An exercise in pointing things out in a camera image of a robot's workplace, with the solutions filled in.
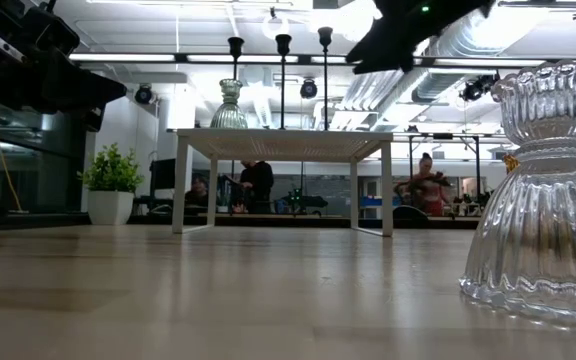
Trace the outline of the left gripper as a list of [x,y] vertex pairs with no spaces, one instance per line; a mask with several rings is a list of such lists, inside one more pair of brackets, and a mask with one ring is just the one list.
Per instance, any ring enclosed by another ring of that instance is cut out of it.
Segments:
[[23,36],[38,59],[39,101],[46,109],[71,113],[90,132],[101,130],[105,105],[126,95],[120,82],[81,69],[68,56],[80,38],[52,12],[52,3],[29,8],[21,18]]

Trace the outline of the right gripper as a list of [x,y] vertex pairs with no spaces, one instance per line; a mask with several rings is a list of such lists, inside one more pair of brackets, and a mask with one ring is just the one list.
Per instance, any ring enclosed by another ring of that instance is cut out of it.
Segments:
[[355,74],[410,72],[418,43],[473,11],[487,17],[493,0],[375,0],[375,5],[382,19],[345,57],[347,63],[357,63]]

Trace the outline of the black tall candlestick holder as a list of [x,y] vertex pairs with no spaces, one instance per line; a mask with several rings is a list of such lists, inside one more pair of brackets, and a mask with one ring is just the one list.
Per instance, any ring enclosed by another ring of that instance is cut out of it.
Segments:
[[324,123],[324,130],[329,130],[329,122],[328,122],[328,52],[329,46],[332,43],[332,33],[333,29],[331,27],[320,27],[318,29],[319,35],[319,43],[322,46],[322,53],[323,53],[323,69],[324,69],[324,116],[323,116],[323,123]]
[[292,37],[288,34],[279,34],[275,37],[277,52],[280,55],[281,64],[281,94],[280,94],[280,130],[285,129],[285,75],[287,56],[290,53]]
[[242,56],[242,49],[245,41],[238,36],[233,36],[228,39],[229,53],[233,59],[233,75],[232,79],[238,79],[238,63],[239,58]]

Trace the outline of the green glass candlestick holder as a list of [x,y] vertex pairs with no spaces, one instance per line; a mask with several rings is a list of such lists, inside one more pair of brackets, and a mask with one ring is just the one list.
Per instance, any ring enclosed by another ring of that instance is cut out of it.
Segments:
[[222,104],[212,117],[211,128],[247,129],[245,113],[238,105],[242,83],[237,79],[223,79],[219,82]]

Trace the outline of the green plant in white pot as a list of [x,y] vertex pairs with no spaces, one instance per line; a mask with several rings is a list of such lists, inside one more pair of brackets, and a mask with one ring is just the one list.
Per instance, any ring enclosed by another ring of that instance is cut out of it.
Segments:
[[78,179],[87,190],[87,213],[93,225],[125,225],[131,216],[135,193],[144,177],[136,152],[123,155],[117,143],[104,145]]

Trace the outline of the black computer monitor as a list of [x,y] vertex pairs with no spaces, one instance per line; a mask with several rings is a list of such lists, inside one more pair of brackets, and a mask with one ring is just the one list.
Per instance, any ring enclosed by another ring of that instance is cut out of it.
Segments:
[[175,188],[176,160],[155,160],[150,164],[150,190],[168,190]]

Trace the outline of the white perforated metal shelf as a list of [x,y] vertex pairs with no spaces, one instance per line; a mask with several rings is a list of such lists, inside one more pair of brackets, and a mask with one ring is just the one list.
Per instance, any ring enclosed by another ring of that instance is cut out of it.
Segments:
[[392,142],[388,132],[307,131],[192,128],[176,129],[172,231],[184,232],[186,173],[191,168],[188,150],[210,160],[207,225],[216,219],[216,179],[221,160],[265,160],[283,162],[347,163],[351,177],[351,228],[359,231],[358,164],[374,152],[381,153],[382,229],[376,236],[393,235]]

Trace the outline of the person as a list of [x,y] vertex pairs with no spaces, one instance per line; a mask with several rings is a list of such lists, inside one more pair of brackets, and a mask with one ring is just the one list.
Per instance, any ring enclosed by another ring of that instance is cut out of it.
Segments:
[[442,172],[433,172],[433,159],[424,153],[419,160],[419,170],[409,180],[394,186],[394,192],[403,205],[417,208],[430,216],[441,216],[449,201],[451,183]]
[[271,212],[270,193],[274,185],[272,167],[265,161],[241,160],[244,170],[240,185],[247,196],[247,210],[250,214]]
[[202,176],[192,179],[191,188],[185,193],[185,206],[203,208],[208,206],[208,184]]

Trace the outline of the clear glass candlestick holder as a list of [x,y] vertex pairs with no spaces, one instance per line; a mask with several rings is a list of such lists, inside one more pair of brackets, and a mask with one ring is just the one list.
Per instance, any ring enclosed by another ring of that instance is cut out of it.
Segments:
[[518,164],[485,206],[461,291],[513,313],[576,322],[576,60],[507,75],[491,96]]

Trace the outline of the black aluminium table frame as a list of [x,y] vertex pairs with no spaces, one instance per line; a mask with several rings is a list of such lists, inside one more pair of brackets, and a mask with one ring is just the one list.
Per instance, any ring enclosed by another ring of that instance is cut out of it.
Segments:
[[[458,229],[474,230],[477,228],[479,219],[476,217],[429,218],[426,221],[395,219],[394,227],[401,229]],[[170,215],[136,215],[131,216],[128,225],[171,225]],[[342,217],[318,217],[318,216],[290,216],[290,215],[226,215],[219,214],[216,217],[217,226],[239,227],[305,227],[305,228],[350,228],[351,220]],[[91,225],[89,216],[84,213],[66,214],[8,214],[0,216],[0,230],[49,228],[63,226]]]

